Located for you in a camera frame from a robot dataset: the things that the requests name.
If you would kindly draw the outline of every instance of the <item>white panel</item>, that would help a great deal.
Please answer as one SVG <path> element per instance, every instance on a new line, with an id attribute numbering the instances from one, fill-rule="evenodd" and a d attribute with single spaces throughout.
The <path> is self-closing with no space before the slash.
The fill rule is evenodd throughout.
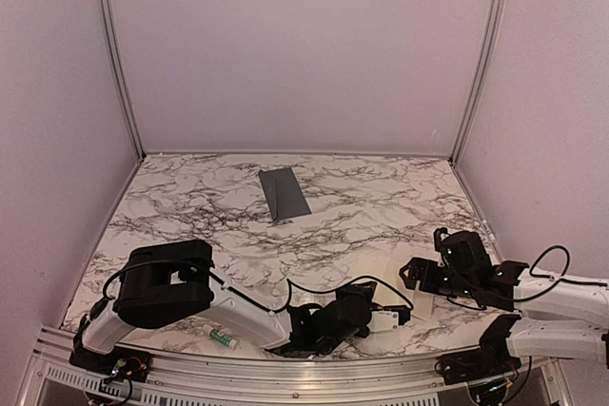
<path id="1" fill-rule="evenodd" d="M 148 150 L 447 156 L 490 0 L 112 0 Z"/>
<path id="2" fill-rule="evenodd" d="M 608 6 L 507 0 L 461 163 L 506 258 L 531 262 L 563 243 L 571 273 L 593 278 L 609 276 Z M 541 267 L 563 262 L 556 255 Z M 575 404 L 607 404 L 605 367 L 565 368 Z"/>
<path id="3" fill-rule="evenodd" d="M 96 0 L 0 0 L 0 392 L 65 312 L 135 166 Z"/>

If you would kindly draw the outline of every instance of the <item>black bracket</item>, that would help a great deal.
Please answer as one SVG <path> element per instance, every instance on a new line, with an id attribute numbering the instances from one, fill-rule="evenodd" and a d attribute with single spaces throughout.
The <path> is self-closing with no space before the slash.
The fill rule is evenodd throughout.
<path id="1" fill-rule="evenodd" d="M 290 341 L 269 352 L 289 358 L 325 355 L 348 338 L 366 338 L 372 319 L 376 282 L 349 284 L 336 291 L 326 306 L 315 303 L 288 307 L 292 321 Z"/>
<path id="2" fill-rule="evenodd" d="M 90 322 L 87 316 L 84 316 L 80 321 L 78 333 L 76 333 L 73 339 L 74 346 L 69 355 L 69 364 L 83 368 L 87 371 L 92 371 L 93 373 L 99 373 L 100 375 L 114 378 L 115 374 L 112 370 L 117 366 L 119 360 L 122 359 L 129 363 L 132 359 L 137 359 L 137 361 L 141 363 L 141 366 L 139 366 L 139 369 L 134 370 L 129 378 L 136 382 L 146 382 L 148 371 L 150 370 L 150 352 L 120 346 L 114 347 L 112 352 L 106 355 L 92 352 L 83 347 L 82 341 L 83 332 L 89 324 Z"/>
<path id="3" fill-rule="evenodd" d="M 498 376 L 511 367 L 520 368 L 521 360 L 510 355 L 506 344 L 510 329 L 520 319 L 520 316 L 512 314 L 499 316 L 482 334 L 478 349 L 440 356 L 437 371 L 444 383 L 458 384 Z"/>
<path id="4" fill-rule="evenodd" d="M 121 291 L 113 309 L 129 325 L 147 329 L 165 327 L 205 311 L 213 300 L 211 266 L 211 246 L 201 240 L 135 249 L 125 265 L 135 268 L 121 276 Z M 182 282 L 171 283 L 174 273 Z"/>
<path id="5" fill-rule="evenodd" d="M 455 298 L 473 299 L 480 307 L 514 311 L 512 301 L 518 277 L 528 267 L 520 261 L 493 265 L 480 235 L 461 231 L 448 235 L 446 227 L 434 231 L 434 246 L 445 265 L 415 257 L 400 269 L 407 289 Z"/>

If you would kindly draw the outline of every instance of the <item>white marble tabletop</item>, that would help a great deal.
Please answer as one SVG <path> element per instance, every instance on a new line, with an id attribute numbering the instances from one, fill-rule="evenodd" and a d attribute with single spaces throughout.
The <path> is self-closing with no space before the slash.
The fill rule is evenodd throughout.
<path id="1" fill-rule="evenodd" d="M 312 214 L 271 223 L 258 171 L 291 166 Z M 436 259 L 434 229 L 479 226 L 447 161 L 329 155 L 166 155 L 147 157 L 94 253 L 64 320 L 75 331 L 101 297 L 107 277 L 140 246 L 198 238 L 233 281 L 275 302 L 285 279 L 327 289 L 353 276 L 362 256 Z M 296 301 L 310 300 L 297 294 Z M 379 358 L 477 344 L 497 316 L 435 297 L 431 320 L 354 338 L 328 358 Z M 201 318 L 136 330 L 127 342 L 154 349 L 230 358 L 273 358 L 230 329 L 231 350 L 208 339 Z"/>

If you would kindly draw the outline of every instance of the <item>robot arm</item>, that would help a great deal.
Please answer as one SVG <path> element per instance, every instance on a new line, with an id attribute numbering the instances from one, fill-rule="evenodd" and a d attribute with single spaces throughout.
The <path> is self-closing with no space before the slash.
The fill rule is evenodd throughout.
<path id="1" fill-rule="evenodd" d="M 341 287 L 326 306 L 288 303 L 273 309 L 264 297 L 217 271 L 211 246 L 199 240 L 136 249 L 117 276 L 118 297 L 105 292 L 81 320 L 73 365 L 107 372 L 125 359 L 115 346 L 134 329 L 158 329 L 190 316 L 211 319 L 274 354 L 297 358 L 329 354 L 347 338 L 365 338 L 371 330 L 394 328 L 410 318 L 408 308 L 372 302 L 374 281 Z"/>
<path id="2" fill-rule="evenodd" d="M 469 298 L 481 307 L 543 312 L 572 320 L 533 320 L 499 316 L 480 339 L 480 348 L 440 358 L 447 383 L 498 374 L 520 358 L 584 358 L 609 363 L 609 280 L 561 276 L 527 263 L 493 265 L 480 236 L 436 230 L 434 241 L 442 263 L 421 258 L 405 265 L 405 286 L 450 298 Z"/>

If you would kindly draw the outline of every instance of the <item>wire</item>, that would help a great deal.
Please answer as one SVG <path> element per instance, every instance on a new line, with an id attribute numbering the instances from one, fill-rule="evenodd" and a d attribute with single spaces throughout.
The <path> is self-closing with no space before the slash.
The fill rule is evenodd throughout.
<path id="1" fill-rule="evenodd" d="M 512 371 L 514 372 L 514 378 L 511 379 L 512 383 L 516 382 L 516 380 L 521 376 L 521 374 L 519 373 L 519 371 L 516 369 L 516 367 L 514 366 L 513 363 L 508 363 L 509 367 L 512 368 Z"/>
<path id="2" fill-rule="evenodd" d="M 565 261 L 564 267 L 562 268 L 562 272 L 560 273 L 560 276 L 563 277 L 564 275 L 567 274 L 567 271 L 569 270 L 569 266 L 571 265 L 571 253 L 563 245 L 555 244 L 555 245 L 550 246 L 547 249 L 545 249 L 540 254 L 540 256 L 537 257 L 536 260 L 533 262 L 533 264 L 529 268 L 529 275 L 532 278 L 543 278 L 543 279 L 550 279 L 551 278 L 550 275 L 541 275 L 539 273 L 535 273 L 535 268 L 537 268 L 538 264 L 545 258 L 545 256 L 547 256 L 550 252 L 555 251 L 557 249 L 561 250 L 562 252 L 564 252 L 564 255 L 565 255 L 565 258 L 566 258 L 566 261 Z M 451 268 L 450 262 L 447 260 L 447 258 L 444 255 L 444 253 L 441 252 L 440 255 L 442 257 L 442 261 L 444 262 L 444 264 L 447 265 L 449 268 Z M 545 294 L 547 294 L 548 292 L 552 291 L 555 287 L 557 287 L 561 282 L 566 282 L 566 283 L 574 284 L 574 285 L 583 285 L 583 286 L 597 286 L 597 287 L 607 287 L 607 286 L 609 286 L 609 284 L 607 284 L 605 282 L 569 280 L 567 278 L 558 278 L 552 285 L 550 285 L 546 289 L 542 290 L 541 292 L 538 292 L 537 294 L 534 294 L 534 295 L 532 295 L 530 297 L 524 297 L 522 299 L 509 299 L 508 297 L 503 297 L 501 295 L 494 294 L 493 292 L 489 292 L 488 290 L 485 290 L 485 289 L 479 287 L 478 285 L 473 284 L 471 281 L 469 281 L 466 278 L 464 278 L 461 275 L 461 273 L 459 273 L 454 268 L 451 268 L 451 271 L 455 274 L 455 276 L 457 276 L 457 278 L 459 278 L 461 281 L 463 281 L 465 284 L 467 284 L 467 286 L 471 287 L 472 289 L 478 290 L 479 292 L 482 292 L 482 293 L 486 294 L 487 296 L 494 297 L 496 299 L 501 299 L 501 300 L 509 301 L 509 302 L 512 302 L 512 303 L 525 303 L 527 301 L 531 301 L 531 300 L 538 299 L 539 297 L 543 297 Z"/>
<path id="3" fill-rule="evenodd" d="M 526 381 L 529 380 L 530 376 L 531 376 L 531 369 L 533 368 L 533 358 L 529 357 L 529 367 L 526 370 L 526 376 L 524 377 L 524 379 L 522 380 L 521 385 L 518 387 L 518 389 L 516 389 L 516 392 L 514 392 L 514 394 L 509 397 L 508 399 L 506 399 L 502 405 L 505 406 L 508 403 L 511 403 L 512 401 L 514 401 L 514 398 L 516 398 L 516 396 L 519 395 L 520 392 L 522 392 L 522 389 L 524 388 L 524 386 L 526 385 Z"/>
<path id="4" fill-rule="evenodd" d="M 127 370 L 127 369 L 124 368 L 123 371 L 125 371 L 125 375 L 127 377 L 133 376 L 138 371 L 142 371 L 142 370 L 146 369 L 145 363 L 142 360 L 140 360 L 139 358 L 137 358 L 137 357 L 129 357 L 129 358 L 127 358 L 127 361 L 129 361 L 129 360 L 135 360 L 138 363 L 138 367 L 136 369 L 134 369 L 134 370 Z"/>
<path id="5" fill-rule="evenodd" d="M 564 267 L 562 268 L 562 272 L 560 273 L 561 276 L 564 276 L 567 273 L 567 270 L 569 269 L 569 265 L 571 263 L 571 254 L 569 253 L 569 250 L 564 247 L 561 246 L 559 244 L 556 244 L 554 246 L 550 246 L 548 247 L 545 251 L 543 251 L 540 256 L 533 262 L 533 265 L 531 266 L 530 270 L 529 270 L 529 274 L 531 274 L 531 270 L 533 270 L 537 264 L 549 253 L 552 252 L 556 249 L 560 249 L 561 251 L 563 251 L 566 255 L 566 263 L 564 265 Z M 440 255 L 442 256 L 442 261 L 444 262 L 444 264 L 448 265 L 448 267 L 450 268 L 450 262 L 448 261 L 448 259 L 446 258 L 446 256 L 444 255 L 443 252 L 440 253 Z M 500 299 L 500 300 L 505 300 L 505 301 L 509 301 L 512 303 L 524 303 L 527 301 L 531 301 L 531 300 L 535 300 L 538 299 L 539 297 L 543 297 L 545 294 L 547 294 L 548 292 L 550 292 L 551 290 L 553 290 L 555 287 L 557 287 L 561 282 L 566 282 L 566 281 L 570 281 L 570 280 L 565 280 L 564 278 L 559 278 L 558 280 L 556 280 L 552 285 L 550 285 L 549 287 L 545 288 L 544 290 L 542 290 L 541 292 L 538 292 L 537 294 L 534 294 L 530 297 L 524 297 L 522 299 L 509 299 L 508 297 L 503 297 L 501 295 L 495 294 L 493 292 L 489 292 L 486 289 L 483 289 L 482 287 L 472 283 L 471 281 L 467 280 L 466 278 L 464 278 L 461 273 L 459 273 L 458 271 L 456 271 L 454 268 L 451 268 L 451 271 L 455 274 L 455 276 L 457 276 L 457 278 L 459 278 L 461 281 L 463 281 L 467 286 L 471 287 L 474 290 L 478 290 L 479 292 L 482 292 L 484 294 L 486 294 L 489 297 L 494 297 L 496 299 Z M 546 275 L 538 275 L 539 278 L 543 278 Z M 582 285 L 600 285 L 599 283 L 585 283 Z"/>
<path id="6" fill-rule="evenodd" d="M 532 278 L 543 278 L 546 280 L 549 280 L 550 278 L 552 278 L 550 275 L 541 275 L 539 273 L 535 273 L 534 270 L 535 270 L 535 268 L 537 268 L 537 265 L 543 260 L 543 258 L 546 255 L 548 255 L 548 253 L 553 251 L 554 249 L 560 249 L 560 250 L 564 251 L 564 253 L 566 255 L 567 263 L 564 267 L 564 272 L 562 273 L 562 276 L 564 276 L 566 274 L 566 270 L 569 268 L 569 263 L 571 262 L 571 254 L 569 253 L 569 250 L 566 247 L 557 244 L 557 245 L 549 247 L 548 249 L 543 251 L 541 253 L 541 255 L 539 257 L 537 257 L 537 259 L 533 262 L 533 264 L 531 265 L 531 268 L 529 269 L 529 275 L 531 275 Z M 558 282 L 566 282 L 568 284 L 574 284 L 574 285 L 592 285 L 592 286 L 597 286 L 597 287 L 607 287 L 606 282 L 596 282 L 596 281 L 588 281 L 588 280 L 569 280 L 567 278 L 559 278 Z"/>
<path id="7" fill-rule="evenodd" d="M 201 273 L 207 273 L 209 274 L 214 280 L 216 280 L 221 286 L 225 284 L 225 282 L 220 279 L 218 276 L 216 276 L 212 271 L 208 271 L 207 267 L 203 267 L 202 265 L 199 265 L 197 263 L 194 263 L 192 261 L 145 261 L 142 263 L 136 263 L 134 265 L 130 265 L 130 266 L 126 266 L 122 269 L 120 269 L 119 271 L 117 271 L 116 273 L 114 273 L 113 275 L 111 275 L 106 282 L 104 283 L 104 287 L 102 288 L 102 295 L 104 296 L 104 299 L 110 301 L 113 300 L 113 297 L 111 297 L 108 294 L 108 288 L 109 286 L 120 276 L 124 275 L 125 273 L 135 270 L 137 268 L 142 268 L 144 266 L 149 266 L 149 265 L 157 265 L 157 264 L 172 264 L 172 265 L 180 265 L 180 266 L 187 266 L 190 268 L 194 268 L 196 270 L 198 270 Z M 264 306 L 263 304 L 259 303 L 258 301 L 254 300 L 253 298 L 249 297 L 247 294 L 245 294 L 244 292 L 240 291 L 239 289 L 235 289 L 232 286 L 228 286 L 227 290 L 233 292 L 235 295 L 241 297 L 242 299 L 244 299 L 245 301 L 249 302 L 250 304 L 253 304 L 254 306 L 256 306 L 259 309 L 262 309 L 263 311 L 265 311 L 266 313 L 268 312 L 273 312 L 273 313 L 281 313 L 282 311 L 284 311 L 285 309 L 287 309 L 287 307 L 289 306 L 289 304 L 292 301 L 292 295 L 293 295 L 293 291 L 292 288 L 296 287 L 297 289 L 301 289 L 305 292 L 308 292 L 310 294 L 318 294 L 318 295 L 323 295 L 323 294 L 331 294 L 333 292 L 336 292 L 337 290 L 352 284 L 353 282 L 357 281 L 357 280 L 363 280 L 363 279 L 369 279 L 369 280 L 375 280 L 376 282 L 384 285 L 385 287 L 387 287 L 389 290 L 391 290 L 394 294 L 396 294 L 398 297 L 400 297 L 402 300 L 406 301 L 406 303 L 408 303 L 408 306 L 410 307 L 410 311 L 412 311 L 414 309 L 414 304 L 412 304 L 412 301 L 410 301 L 406 295 L 404 295 L 402 292 L 400 292 L 398 289 L 396 289 L 395 287 L 393 287 L 392 285 L 388 284 L 387 282 L 385 282 L 384 280 L 380 280 L 379 278 L 376 278 L 374 276 L 368 276 L 368 275 L 361 275 L 353 280 L 349 280 L 348 282 L 346 282 L 343 285 L 340 285 L 338 287 L 335 287 L 334 289 L 331 290 L 326 290 L 326 291 L 318 291 L 318 290 L 311 290 L 311 289 L 307 289 L 305 287 L 302 287 L 301 285 L 298 285 L 297 283 L 295 283 L 293 280 L 291 280 L 290 278 L 287 278 L 287 300 L 285 301 L 285 304 L 283 306 L 281 306 L 279 309 L 271 309 L 267 306 Z"/>
<path id="8" fill-rule="evenodd" d="M 129 384 L 129 391 L 127 393 L 127 396 L 125 396 L 121 401 L 112 400 L 110 403 L 106 403 L 106 402 L 104 402 L 102 400 L 91 398 L 88 395 L 87 391 L 85 391 L 85 390 L 83 390 L 82 392 L 85 395 L 85 398 L 87 399 L 89 405 L 95 405 L 95 406 L 123 406 L 124 404 L 127 404 L 128 401 L 133 396 L 133 382 L 131 382 L 131 379 L 129 377 L 125 377 L 125 379 L 127 380 L 128 384 Z"/>
<path id="9" fill-rule="evenodd" d="M 131 382 L 131 379 L 128 377 L 125 377 L 125 379 L 129 383 L 129 392 L 127 393 L 127 396 L 125 396 L 123 401 L 121 401 L 119 403 L 114 403 L 114 402 L 110 403 L 111 406 L 123 406 L 124 404 L 127 404 L 128 401 L 131 399 L 131 396 L 133 395 L 133 382 Z"/>
<path id="10" fill-rule="evenodd" d="M 504 377 L 503 382 L 501 384 L 497 384 L 497 385 L 493 385 L 493 386 L 489 387 L 486 392 L 482 392 L 481 394 L 479 394 L 479 396 L 489 396 L 489 395 L 495 394 L 499 389 L 502 389 L 502 388 L 505 388 L 505 392 L 507 392 L 512 385 L 513 385 L 512 381 L 510 379 L 508 379 L 507 377 Z"/>
<path id="11" fill-rule="evenodd" d="M 142 263 L 136 263 L 134 265 L 125 266 L 125 267 L 121 268 L 120 270 L 118 270 L 113 275 L 111 275 L 104 283 L 104 287 L 102 288 L 102 295 L 108 301 L 113 300 L 114 297 L 111 297 L 110 295 L 108 295 L 108 288 L 114 282 L 114 280 L 116 280 L 119 276 L 122 276 L 131 270 L 137 270 L 138 268 L 142 268 L 144 266 L 158 265 L 158 264 L 172 264 L 172 265 L 180 265 L 180 266 L 189 266 L 190 268 L 194 268 L 201 273 L 207 273 L 207 266 L 202 266 L 202 265 L 199 265 L 192 261 L 145 261 Z"/>
<path id="12" fill-rule="evenodd" d="M 346 287 L 347 285 L 352 284 L 353 282 L 356 282 L 358 280 L 373 280 L 378 282 L 379 284 L 384 285 L 387 289 L 389 289 L 391 292 L 393 292 L 394 294 L 396 294 L 398 297 L 400 297 L 402 300 L 404 300 L 406 303 L 408 303 L 408 307 L 410 308 L 410 311 L 412 311 L 413 309 L 415 309 L 415 305 L 412 304 L 412 301 L 410 301 L 408 299 L 408 297 L 406 295 L 404 295 L 402 292 L 400 292 L 398 289 L 396 289 L 393 285 L 388 284 L 387 282 L 385 282 L 384 280 L 380 280 L 379 278 L 377 278 L 376 276 L 370 276 L 370 275 L 361 275 L 358 276 L 357 278 L 354 278 L 352 280 L 348 280 L 346 283 L 344 283 L 343 285 L 339 285 L 338 287 L 334 287 L 333 289 L 329 289 L 329 290 L 312 290 L 312 289 L 307 289 L 306 287 L 303 287 L 301 285 L 298 285 L 297 283 L 295 283 L 293 280 L 291 280 L 290 278 L 287 279 L 287 283 L 290 286 L 294 286 L 297 289 L 300 289 L 304 292 L 308 292 L 309 294 L 316 294 L 316 295 L 325 295 L 325 294 L 332 294 L 334 292 L 337 292 L 338 290 L 342 289 L 343 287 Z"/>
<path id="13" fill-rule="evenodd" d="M 459 303 L 458 301 L 454 301 L 452 300 L 450 297 L 446 297 L 446 300 L 449 303 L 452 304 L 456 304 L 457 306 L 460 306 L 461 308 L 465 308 L 465 309 L 471 309 L 472 311 L 486 311 L 488 308 L 484 305 L 482 306 L 478 306 L 478 307 L 474 307 L 474 306 L 468 306 L 467 304 L 463 304 L 463 303 Z"/>
<path id="14" fill-rule="evenodd" d="M 440 369 L 438 368 L 438 365 L 440 365 L 439 360 L 437 360 L 436 364 L 434 365 L 434 371 L 436 372 L 437 375 L 444 377 L 444 371 L 440 371 Z"/>

